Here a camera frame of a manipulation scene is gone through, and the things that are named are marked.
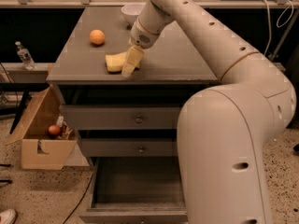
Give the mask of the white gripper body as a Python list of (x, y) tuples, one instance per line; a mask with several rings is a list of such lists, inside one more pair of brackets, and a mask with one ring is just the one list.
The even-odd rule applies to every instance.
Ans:
[(129, 44), (149, 49), (157, 41), (160, 33), (157, 21), (138, 18), (132, 26)]

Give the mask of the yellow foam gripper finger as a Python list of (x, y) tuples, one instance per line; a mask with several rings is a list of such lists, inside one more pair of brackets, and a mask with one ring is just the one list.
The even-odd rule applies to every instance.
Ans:
[(143, 55), (144, 51), (140, 46), (131, 46), (126, 52), (121, 75), (123, 77), (129, 77), (141, 62)]

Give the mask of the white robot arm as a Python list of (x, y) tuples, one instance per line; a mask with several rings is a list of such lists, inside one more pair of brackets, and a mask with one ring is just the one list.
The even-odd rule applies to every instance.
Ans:
[(130, 76), (176, 21), (219, 85), (193, 95), (178, 117), (178, 161), (189, 224), (273, 224), (263, 146), (291, 122), (293, 85), (262, 53), (193, 0), (149, 0), (131, 30)]

